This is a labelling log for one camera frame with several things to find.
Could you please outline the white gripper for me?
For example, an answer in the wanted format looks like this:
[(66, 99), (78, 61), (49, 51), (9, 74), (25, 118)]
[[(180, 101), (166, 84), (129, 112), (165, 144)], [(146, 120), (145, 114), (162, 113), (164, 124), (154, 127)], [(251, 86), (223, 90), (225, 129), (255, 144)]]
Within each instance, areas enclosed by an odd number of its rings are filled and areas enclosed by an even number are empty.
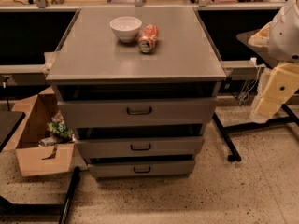
[(253, 117), (271, 119), (299, 89), (299, 64), (279, 62), (265, 68), (260, 76), (258, 93), (253, 100)]

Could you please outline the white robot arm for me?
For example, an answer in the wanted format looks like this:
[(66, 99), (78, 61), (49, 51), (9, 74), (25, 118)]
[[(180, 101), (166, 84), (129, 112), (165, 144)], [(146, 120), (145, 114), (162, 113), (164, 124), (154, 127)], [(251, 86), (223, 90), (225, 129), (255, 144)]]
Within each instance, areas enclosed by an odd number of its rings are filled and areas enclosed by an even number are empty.
[(278, 61), (260, 76), (250, 111), (255, 123), (266, 123), (299, 89), (299, 0), (288, 0), (268, 28), (267, 48)]

